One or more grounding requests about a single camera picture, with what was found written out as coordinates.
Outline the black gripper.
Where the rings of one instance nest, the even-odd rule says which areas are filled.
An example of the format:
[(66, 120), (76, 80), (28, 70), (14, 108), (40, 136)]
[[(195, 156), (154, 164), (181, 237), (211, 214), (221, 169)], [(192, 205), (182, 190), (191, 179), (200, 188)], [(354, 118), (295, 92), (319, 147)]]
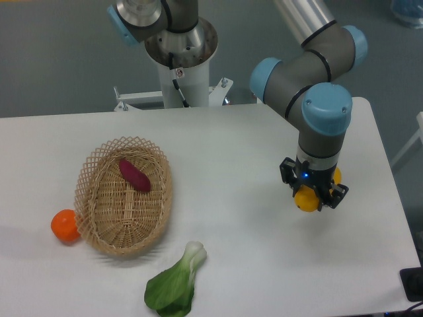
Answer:
[(292, 194), (301, 188), (309, 188), (319, 198), (318, 211), (323, 207), (335, 209), (344, 199), (349, 187), (334, 183), (337, 155), (318, 158), (310, 155), (297, 155), (295, 161), (286, 157), (280, 164), (283, 183), (287, 184)]

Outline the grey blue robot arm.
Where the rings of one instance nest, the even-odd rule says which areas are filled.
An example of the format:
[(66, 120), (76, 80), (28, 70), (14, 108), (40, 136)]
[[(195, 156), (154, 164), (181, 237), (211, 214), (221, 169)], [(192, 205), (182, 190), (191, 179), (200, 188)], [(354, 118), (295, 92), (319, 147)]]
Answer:
[[(335, 208), (348, 192), (335, 174), (352, 97), (334, 80), (363, 62), (367, 40), (356, 27), (340, 26), (322, 1), (276, 6), (303, 53), (287, 63), (263, 59), (252, 71), (250, 90), (299, 132), (296, 157), (280, 165), (298, 208)], [(165, 107), (210, 105), (208, 63), (217, 34), (199, 16), (197, 1), (117, 1), (107, 12), (125, 43), (144, 43), (157, 64)]]

